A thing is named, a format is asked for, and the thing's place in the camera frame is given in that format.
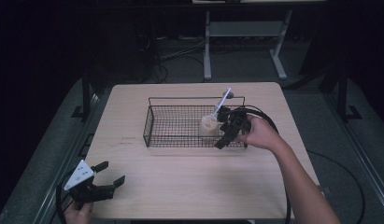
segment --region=forearm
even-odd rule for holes
[[[298,222],[340,223],[291,147],[285,141],[281,141],[271,151],[277,159]]]

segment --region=metal stand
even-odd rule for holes
[[[287,79],[278,55],[287,33],[291,15],[292,10],[288,10],[283,21],[210,21],[208,11],[206,13],[204,79],[210,80],[212,78],[209,58],[209,38],[211,36],[277,36],[277,45],[274,49],[270,49],[270,55],[277,69],[279,79]]]

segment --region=dark background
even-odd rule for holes
[[[62,100],[84,73],[98,92],[115,83],[141,83],[149,77],[155,48],[151,43],[141,52],[146,43],[139,36],[204,33],[202,11],[103,15],[79,13],[75,6],[94,3],[0,0],[0,211]],[[287,38],[308,40],[315,30],[306,27],[318,25],[302,72],[314,73],[336,60],[384,121],[384,3],[329,1],[324,9],[293,13]]]

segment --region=black wire basket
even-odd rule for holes
[[[185,105],[153,105],[151,100],[160,99],[181,100]],[[214,105],[187,105],[188,101],[215,100],[219,101],[220,97],[198,97],[198,98],[179,98],[179,97],[150,97],[149,108],[146,117],[145,130],[143,138],[147,147],[214,147],[215,143],[223,136],[220,130],[219,122],[216,134],[212,136],[200,136],[199,128],[201,118],[210,115],[214,109]],[[234,97],[238,99],[238,103],[243,105],[245,97]],[[227,105],[234,109],[241,105]],[[228,147],[244,147],[243,143],[232,142]]]

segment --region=metal leg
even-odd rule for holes
[[[211,60],[209,58],[209,11],[206,13],[206,50],[204,51],[204,80],[211,79]]]
[[[281,60],[279,59],[279,51],[281,50],[282,43],[284,42],[285,34],[287,33],[288,25],[291,20],[292,10],[288,10],[285,16],[284,22],[282,22],[281,30],[278,35],[278,42],[274,49],[270,49],[270,55],[273,60],[274,66],[277,69],[279,79],[287,79],[284,68],[282,67]]]

